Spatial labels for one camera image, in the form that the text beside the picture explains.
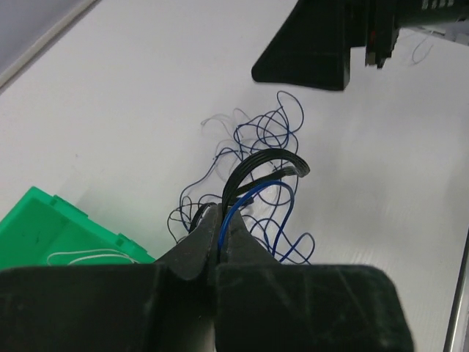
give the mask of cable bundle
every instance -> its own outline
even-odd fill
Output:
[[[207,173],[201,179],[182,190],[179,206],[169,214],[167,220],[168,230],[176,243],[181,241],[185,236],[179,240],[176,238],[171,231],[171,221],[181,223],[185,231],[190,233],[196,228],[206,209],[210,205],[215,204],[214,202],[221,201],[226,224],[224,221],[225,228],[223,225],[221,228],[220,241],[218,243],[219,248],[223,246],[224,234],[226,234],[228,229],[228,223],[231,218],[228,208],[231,206],[234,209],[232,214],[234,214],[236,209],[241,209],[250,233],[280,262],[287,261],[294,264],[309,263],[315,247],[312,235],[305,233],[293,243],[284,233],[284,226],[292,212],[295,194],[298,189],[298,178],[305,176],[309,172],[307,163],[296,156],[298,152],[298,138],[295,134],[303,126],[304,110],[298,99],[288,92],[279,91],[276,97],[278,102],[277,109],[258,115],[253,119],[250,119],[243,111],[235,109],[234,111],[240,112],[243,118],[247,119],[247,122],[237,124],[232,117],[225,117],[226,119],[224,120],[220,116],[212,117],[202,122],[202,126],[205,126],[209,121],[219,121],[223,124],[225,131],[231,138],[222,141],[218,145],[218,147],[222,146],[222,148],[215,154],[213,163]],[[284,105],[286,99],[293,101],[299,109],[300,121],[296,127],[292,127],[290,124],[287,108]],[[197,202],[194,202],[189,197],[189,193],[195,186],[203,183],[214,171],[220,179],[225,181],[218,170],[218,166],[223,159],[229,156],[234,156],[235,162],[229,168],[230,177],[226,181],[222,195],[204,194]],[[254,174],[260,171],[254,171],[258,166],[263,166],[264,168],[268,166],[271,168],[271,173],[267,176],[255,176]],[[292,180],[292,186],[285,182],[280,182],[280,179],[287,176],[290,176],[287,179]],[[278,188],[274,200],[267,200],[266,196],[260,193],[270,186]],[[282,197],[282,188],[288,190],[289,199]],[[252,203],[268,206],[270,209],[269,215],[258,219],[250,214],[251,207],[249,205]],[[279,224],[275,220],[275,217],[278,215],[278,209],[287,205],[289,206],[287,215],[282,223]],[[277,235],[273,240],[273,244],[270,244],[272,241],[270,241],[269,232],[271,233],[273,231],[272,228],[275,227],[277,228]],[[256,236],[255,232],[259,231],[261,235]],[[285,253],[280,253],[277,250],[281,238],[284,238],[289,246]],[[306,247],[309,247],[309,252],[307,255],[304,255],[297,247],[300,243],[305,243],[306,241],[309,242],[306,245]]]

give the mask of thin wire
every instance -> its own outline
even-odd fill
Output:
[[[430,51],[432,51],[433,47],[435,46],[435,44],[431,44],[431,46],[427,49],[426,53],[424,54],[424,56],[419,59],[419,60],[416,60],[416,53],[417,51],[419,50],[419,48],[433,35],[433,31],[431,31],[430,33],[428,33],[426,35],[426,37],[413,49],[413,52],[412,52],[412,66],[415,66],[415,65],[418,65],[420,64],[421,62],[423,62],[429,55],[430,55]]]
[[[46,262],[47,265],[52,265],[51,264],[51,258],[56,257],[58,255],[76,255],[76,254],[88,254],[88,253],[96,253],[96,252],[113,252],[113,253],[117,253],[117,254],[108,254],[108,255],[113,255],[113,256],[119,255],[120,257],[126,257],[130,261],[132,261],[134,263],[137,263],[137,261],[134,260],[132,257],[130,257],[128,254],[125,254],[121,251],[117,251],[116,249],[110,249],[110,248],[88,249],[86,251],[72,251],[72,252],[54,252],[54,253],[51,253],[50,255],[48,255],[45,262]]]
[[[283,104],[285,98],[292,100],[295,103],[296,108],[294,106],[289,106],[287,109]],[[254,118],[249,117],[248,114],[246,114],[243,110],[236,108],[233,111],[232,116],[218,114],[201,122],[202,127],[204,127],[210,121],[219,122],[223,125],[223,129],[231,136],[231,139],[224,139],[218,143],[215,149],[215,155],[212,160],[212,164],[210,165],[207,173],[199,180],[182,190],[178,207],[169,214],[166,223],[168,231],[176,243],[179,243],[186,236],[176,236],[174,234],[175,228],[171,226],[172,222],[181,224],[185,230],[184,232],[187,234],[191,225],[193,214],[199,209],[199,207],[207,202],[218,202],[221,200],[219,194],[221,194],[222,189],[213,189],[211,194],[203,194],[196,201],[191,199],[191,192],[195,190],[195,187],[201,185],[212,175],[212,173],[217,174],[220,180],[225,183],[227,176],[223,175],[222,170],[224,172],[228,172],[228,175],[231,174],[232,170],[241,161],[259,150],[268,148],[281,148],[290,150],[295,154],[298,153],[299,142],[296,133],[303,127],[304,124],[305,116],[303,107],[301,106],[300,101],[294,95],[285,91],[277,92],[276,101],[278,104],[276,109],[270,110],[265,114],[257,115]],[[290,122],[290,107],[293,109],[298,109],[300,118],[299,122]],[[223,168],[221,168],[221,162],[226,158],[229,158],[229,160],[226,160],[227,163],[225,162],[223,164]],[[285,167],[287,164],[288,163],[285,161],[277,161],[270,162],[266,165],[268,165],[273,171],[276,171],[282,167]],[[255,177],[254,175],[250,174],[245,182],[251,182],[252,180],[255,180]],[[298,177],[289,177],[288,180],[289,184],[291,184],[293,187],[294,194],[296,194],[298,189]],[[249,232],[254,235],[254,237],[256,237],[255,233],[260,231],[263,240],[257,237],[256,238],[258,241],[265,243],[265,248],[269,250],[269,252],[271,252],[272,246],[268,240],[268,233],[273,231],[275,227],[277,230],[280,227],[280,224],[274,218],[277,216],[280,207],[290,203],[290,197],[284,197],[285,192],[283,191],[282,187],[276,188],[278,190],[272,199],[266,199],[266,196],[263,193],[259,193],[253,197],[256,204],[260,205],[262,203],[268,206],[270,209],[270,212],[267,213],[266,217],[257,219],[249,215],[249,213],[246,213],[251,209],[249,206],[245,206],[241,210],[243,218],[247,221],[246,225],[250,229]],[[282,236],[287,240],[290,248],[295,245],[294,242],[288,239],[284,232],[282,233]],[[276,251],[274,255],[280,257],[279,261],[301,264],[309,263],[309,258],[311,258],[315,249],[314,238],[309,233],[301,235],[300,238],[302,239],[302,242],[311,242],[310,247],[308,247],[311,248],[311,250],[308,252],[308,254],[303,255],[295,246],[293,250],[287,251],[285,254],[288,254],[287,256],[290,256],[291,254],[298,256],[300,261],[293,260],[290,257],[285,257],[285,254],[279,254],[278,251]]]
[[[272,247],[272,255],[275,256],[275,253],[276,253],[276,250],[277,250],[277,245],[278,245],[278,240],[281,237],[282,233],[284,232],[285,225],[287,224],[288,218],[290,217],[290,214],[292,213],[293,207],[295,206],[295,192],[293,191],[293,188],[291,188],[286,183],[281,182],[281,181],[268,181],[268,182],[265,182],[265,183],[261,183],[260,185],[258,185],[256,187],[253,187],[248,193],[246,193],[244,196],[242,196],[240,198],[240,200],[238,200],[236,202],[236,204],[234,204],[230,208],[229,212],[226,214],[225,219],[223,220],[223,222],[221,224],[220,235],[218,237],[218,252],[220,252],[221,247],[223,246],[223,243],[225,241],[225,236],[228,233],[229,222],[231,221],[231,219],[232,219],[233,215],[236,213],[236,211],[239,210],[239,208],[246,202],[246,200],[248,198],[252,197],[255,194],[258,194],[263,189],[265,189],[267,187],[271,187],[271,186],[285,187],[288,190],[288,192],[290,193],[290,197],[291,197],[290,202],[289,202],[290,206],[288,208],[287,214],[285,215],[285,218],[284,218],[284,220],[282,221],[282,223],[280,225],[280,229],[278,230],[276,239],[274,240],[274,244],[273,244],[273,247]]]
[[[73,265],[73,264],[76,264],[78,262],[82,262],[84,260],[90,260],[90,259],[95,259],[95,258],[109,258],[109,257],[114,257],[114,258],[123,258],[123,259],[126,259],[126,260],[129,260],[131,263],[133,264],[139,264],[139,262],[137,262],[136,260],[132,259],[131,257],[127,256],[127,255],[120,255],[120,254],[95,254],[95,255],[89,255],[87,257],[82,257],[82,258],[77,258],[77,259],[74,259],[72,260],[70,263],[68,263],[67,265]]]

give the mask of black ribbon cable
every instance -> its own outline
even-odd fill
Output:
[[[254,171],[254,169],[272,160],[289,161],[293,166],[284,167],[270,175],[261,177],[240,187],[240,184],[251,172]],[[297,175],[298,177],[305,177],[309,171],[310,169],[308,164],[302,158],[285,149],[271,148],[261,150],[250,155],[236,166],[236,169],[234,169],[226,182],[225,188],[223,189],[223,195],[221,197],[221,210],[223,212],[223,217],[226,215],[232,199],[251,190],[254,186],[269,180],[280,180],[285,176]]]

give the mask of black device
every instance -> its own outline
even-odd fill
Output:
[[[411,352],[394,285],[359,265],[281,265],[222,204],[154,264],[0,272],[0,351]]]
[[[257,82],[344,90],[350,49],[382,68],[402,27],[464,21],[468,0],[299,0],[252,68]]]

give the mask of dark blue wire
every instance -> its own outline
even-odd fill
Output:
[[[241,206],[253,195],[256,193],[259,193],[260,191],[266,189],[267,187],[271,186],[281,186],[285,187],[288,192],[290,193],[290,206],[288,208],[287,214],[285,215],[284,220],[282,221],[280,228],[278,229],[278,233],[274,242],[274,247],[272,250],[272,255],[275,256],[276,253],[276,247],[278,243],[278,239],[280,238],[281,234],[284,232],[285,225],[287,224],[288,218],[290,217],[290,214],[292,213],[293,207],[295,206],[295,193],[293,192],[293,188],[288,186],[286,183],[281,182],[281,181],[267,181],[264,183],[261,183],[260,185],[257,185],[253,187],[249,192],[247,192],[244,196],[240,198],[228,211],[228,213],[225,216],[225,219],[221,223],[221,228],[220,228],[220,235],[218,237],[218,252],[220,252],[221,247],[223,246],[223,242],[225,241],[225,236],[228,233],[228,226],[229,222],[231,221],[232,217],[235,215],[235,213],[241,208]]]
[[[288,114],[285,111],[284,104],[282,103],[283,98],[293,99],[300,109],[300,123],[298,126],[294,128],[290,125]],[[186,231],[188,231],[191,225],[193,211],[198,209],[198,207],[201,204],[208,202],[210,198],[212,200],[221,199],[221,197],[218,196],[217,194],[204,194],[198,199],[197,202],[193,202],[189,196],[190,191],[193,187],[199,185],[211,175],[211,173],[216,168],[217,163],[220,160],[220,158],[226,155],[232,154],[237,158],[239,162],[241,162],[246,157],[255,153],[256,151],[264,150],[268,148],[288,149],[294,152],[295,154],[298,153],[299,143],[298,143],[298,138],[296,137],[295,134],[303,127],[303,124],[304,124],[305,116],[304,116],[303,107],[301,106],[300,101],[294,95],[285,91],[277,92],[276,99],[278,102],[278,108],[276,110],[269,111],[265,114],[260,114],[251,119],[249,119],[248,115],[244,113],[244,111],[240,109],[236,109],[236,110],[239,110],[245,117],[248,118],[246,122],[240,123],[234,130],[232,138],[236,147],[224,147],[217,153],[207,173],[202,178],[200,178],[199,180],[190,184],[189,186],[185,187],[182,190],[180,194],[180,198],[179,198],[178,208],[173,210],[170,216],[168,217],[168,229],[169,229],[169,232],[171,233],[171,236],[173,236],[176,242],[181,241],[181,239],[176,240],[174,234],[172,233],[169,227],[170,220],[182,223],[183,227],[186,229]],[[254,130],[256,134],[256,139],[251,139],[251,141],[253,141],[252,144],[246,144],[243,141],[243,138],[244,138],[243,136],[248,135],[247,131],[249,128],[251,130]],[[288,163],[285,161],[280,161],[280,163],[277,165],[275,165],[273,162],[270,162],[270,164],[273,167],[273,171],[275,171],[277,169],[285,167],[286,164]],[[254,176],[250,174],[248,179],[254,180]],[[295,177],[294,186],[293,186],[294,194],[296,194],[297,189],[298,189],[298,181],[299,181],[298,177]],[[248,214],[243,214],[243,217],[246,217],[247,219],[250,219],[254,222],[254,225],[252,225],[250,228],[251,233],[254,231],[256,227],[261,229],[261,231],[263,232],[264,240],[258,239],[258,241],[262,243],[266,247],[266,250],[268,250],[269,252],[273,251],[273,245],[269,243],[267,230],[271,228],[272,226],[277,227],[277,228],[280,227],[280,224],[273,217],[275,216],[279,207],[290,203],[290,199],[282,200],[283,194],[284,192],[282,190],[282,187],[278,187],[278,192],[273,201],[267,201],[265,199],[265,196],[262,196],[261,194],[257,194],[254,196],[255,202],[259,202],[259,201],[264,202],[266,205],[269,205],[272,207],[272,211],[270,212],[269,216],[261,218],[261,219],[256,219],[253,216],[250,216]],[[173,214],[175,213],[179,214],[178,219],[173,217]],[[292,243],[288,239],[287,235],[284,232],[282,232],[280,236],[284,237],[288,245],[290,246],[290,250],[287,251],[285,254],[280,254],[275,250],[275,252],[277,252],[277,254],[281,256],[281,259],[279,260],[280,262],[283,262],[286,260],[291,263],[299,263],[289,258],[291,254],[295,253],[295,255],[299,256],[299,258],[303,261],[299,264],[309,263],[309,259],[311,258],[315,249],[314,238],[311,234],[305,233],[301,235],[298,238],[298,240],[294,243]],[[312,242],[311,251],[306,256],[303,255],[297,249],[298,244],[303,240]]]

